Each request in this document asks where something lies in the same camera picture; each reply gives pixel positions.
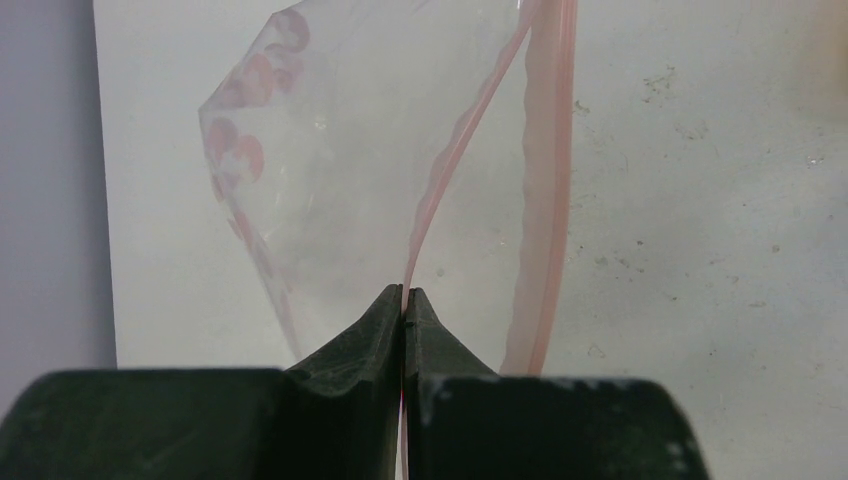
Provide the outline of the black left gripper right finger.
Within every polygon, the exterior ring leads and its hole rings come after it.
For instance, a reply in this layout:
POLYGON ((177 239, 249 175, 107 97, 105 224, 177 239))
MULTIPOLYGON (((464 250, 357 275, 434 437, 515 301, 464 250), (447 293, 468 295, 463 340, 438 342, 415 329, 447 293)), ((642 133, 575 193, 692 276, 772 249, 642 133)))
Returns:
POLYGON ((412 479, 705 479, 693 429, 659 384, 501 376, 440 322, 422 289, 405 318, 412 479))

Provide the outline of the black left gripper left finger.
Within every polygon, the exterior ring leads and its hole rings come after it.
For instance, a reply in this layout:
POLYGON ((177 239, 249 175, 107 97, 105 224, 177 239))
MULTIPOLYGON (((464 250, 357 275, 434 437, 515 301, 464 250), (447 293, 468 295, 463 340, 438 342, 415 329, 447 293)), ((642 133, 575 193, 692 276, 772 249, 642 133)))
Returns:
POLYGON ((1 423, 5 479, 392 479, 402 288, 294 366, 65 370, 1 423))

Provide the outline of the clear pink-dotted zip bag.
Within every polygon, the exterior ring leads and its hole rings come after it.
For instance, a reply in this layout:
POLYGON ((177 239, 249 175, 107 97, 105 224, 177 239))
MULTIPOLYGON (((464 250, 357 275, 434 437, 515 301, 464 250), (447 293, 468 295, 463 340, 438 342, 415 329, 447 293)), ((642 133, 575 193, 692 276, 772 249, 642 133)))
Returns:
POLYGON ((573 1, 300 1, 273 13, 199 111, 228 209, 297 359, 396 288, 514 63, 526 73, 508 374, 544 364, 565 258, 573 1))

